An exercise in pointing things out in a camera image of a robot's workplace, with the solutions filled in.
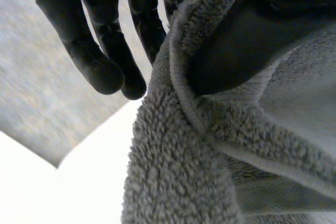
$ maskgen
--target white surface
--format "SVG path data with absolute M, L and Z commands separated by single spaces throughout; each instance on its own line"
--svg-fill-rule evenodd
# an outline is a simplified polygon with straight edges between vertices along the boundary
M 120 223 L 132 124 L 140 105 L 127 103 L 58 170 L 0 133 L 0 223 Z

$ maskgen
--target terry cloth fabric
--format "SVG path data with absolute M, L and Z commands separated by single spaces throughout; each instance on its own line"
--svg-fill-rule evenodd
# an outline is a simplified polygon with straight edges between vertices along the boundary
M 123 224 L 331 223 L 311 213 L 336 211 L 336 29 L 196 96 L 188 64 L 233 2 L 174 13 L 134 124 Z

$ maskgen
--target concrete floor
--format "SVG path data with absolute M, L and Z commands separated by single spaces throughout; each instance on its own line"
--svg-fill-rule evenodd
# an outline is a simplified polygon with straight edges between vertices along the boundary
M 0 130 L 57 167 L 127 100 L 121 92 L 100 95 L 87 84 L 35 0 L 0 0 L 0 13 Z M 119 13 L 148 82 L 151 66 L 127 0 L 120 0 Z M 162 0 L 159 14 L 167 28 Z

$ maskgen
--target fluffy towel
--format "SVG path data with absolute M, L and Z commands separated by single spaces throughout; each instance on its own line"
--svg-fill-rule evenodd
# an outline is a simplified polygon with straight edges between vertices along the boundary
M 336 29 L 196 96 L 187 66 L 233 2 L 174 14 L 134 125 L 123 224 L 320 224 L 310 212 L 336 211 Z

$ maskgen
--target gloved hand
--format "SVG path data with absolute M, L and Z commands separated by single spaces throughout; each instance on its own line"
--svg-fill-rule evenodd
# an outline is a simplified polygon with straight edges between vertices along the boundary
M 181 1 L 164 0 L 168 18 Z M 118 0 L 83 2 L 103 52 L 93 40 L 81 0 L 36 0 L 78 70 L 98 92 L 113 94 L 121 89 L 126 98 L 139 99 L 146 83 L 121 31 Z M 129 5 L 136 32 L 153 64 L 166 35 L 157 13 L 158 0 L 129 0 Z
M 336 0 L 236 0 L 192 59 L 197 94 L 235 88 L 281 55 L 336 25 Z

